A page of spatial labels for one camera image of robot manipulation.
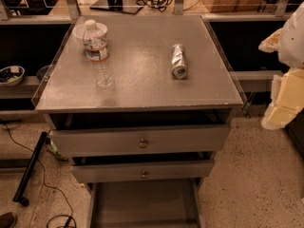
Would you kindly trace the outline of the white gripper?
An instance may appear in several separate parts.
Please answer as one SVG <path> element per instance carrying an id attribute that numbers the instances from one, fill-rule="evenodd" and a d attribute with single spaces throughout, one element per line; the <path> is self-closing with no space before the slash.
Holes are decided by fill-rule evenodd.
<path id="1" fill-rule="evenodd" d="M 264 39 L 258 49 L 272 53 L 278 51 L 281 63 L 291 68 L 283 76 L 272 80 L 271 103 L 268 105 L 261 125 L 265 129 L 284 128 L 304 109 L 304 3 L 286 21 Z"/>

